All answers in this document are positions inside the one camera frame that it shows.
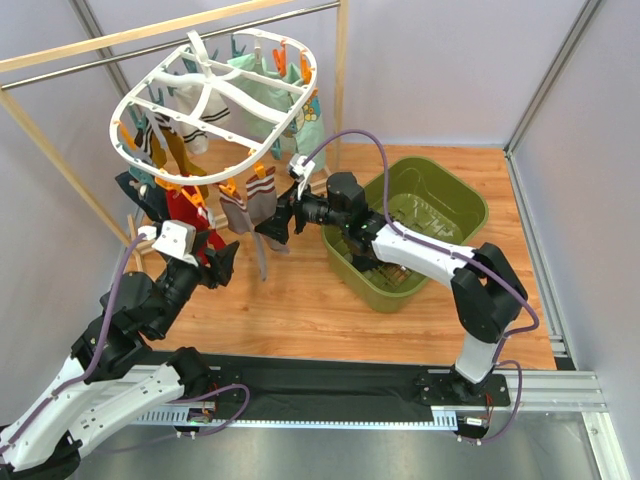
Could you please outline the white round clip hanger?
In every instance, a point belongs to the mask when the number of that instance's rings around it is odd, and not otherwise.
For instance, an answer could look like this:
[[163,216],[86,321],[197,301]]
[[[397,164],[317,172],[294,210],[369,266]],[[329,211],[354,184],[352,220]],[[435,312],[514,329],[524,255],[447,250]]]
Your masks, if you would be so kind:
[[[303,177],[323,169],[311,154],[325,139],[316,88],[317,61],[303,43],[260,29],[245,29],[249,54],[218,61],[202,38],[190,32],[153,68],[112,114],[109,138],[134,174],[168,186],[221,184],[257,169],[267,153],[293,155]],[[219,173],[206,173],[183,159],[207,152],[216,137],[247,150]]]

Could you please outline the grey sock red stripes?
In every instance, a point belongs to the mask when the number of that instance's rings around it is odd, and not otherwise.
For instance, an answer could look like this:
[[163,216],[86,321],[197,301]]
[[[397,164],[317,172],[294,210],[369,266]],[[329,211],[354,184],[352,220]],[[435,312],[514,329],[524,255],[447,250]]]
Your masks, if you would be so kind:
[[254,226],[269,219],[276,212],[275,173],[274,166],[268,167],[263,178],[254,174],[246,181],[247,211]]

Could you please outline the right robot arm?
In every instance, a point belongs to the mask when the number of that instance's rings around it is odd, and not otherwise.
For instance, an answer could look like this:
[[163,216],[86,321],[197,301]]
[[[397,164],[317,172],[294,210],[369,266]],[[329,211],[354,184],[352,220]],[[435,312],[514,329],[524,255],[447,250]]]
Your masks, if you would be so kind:
[[331,175],[326,188],[326,195],[316,195],[296,179],[257,232],[285,244],[291,232],[300,233],[309,223],[333,226],[356,269],[399,265],[449,288],[466,332],[453,374],[469,385],[484,383],[507,327],[527,303],[527,292],[501,249],[490,243],[453,245],[410,229],[371,208],[350,172]]

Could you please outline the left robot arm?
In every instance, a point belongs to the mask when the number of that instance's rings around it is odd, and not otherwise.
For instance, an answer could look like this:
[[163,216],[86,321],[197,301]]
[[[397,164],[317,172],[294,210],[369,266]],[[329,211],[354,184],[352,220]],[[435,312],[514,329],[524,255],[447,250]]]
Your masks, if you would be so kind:
[[38,400],[1,429],[4,479],[66,479],[111,435],[163,403],[211,400],[233,390],[217,387],[213,370],[193,347],[181,347],[142,381],[103,403],[97,398],[165,338],[198,286],[229,283],[239,248],[204,249],[194,262],[167,258],[157,279],[122,272],[100,303],[102,314],[74,342],[70,355]]

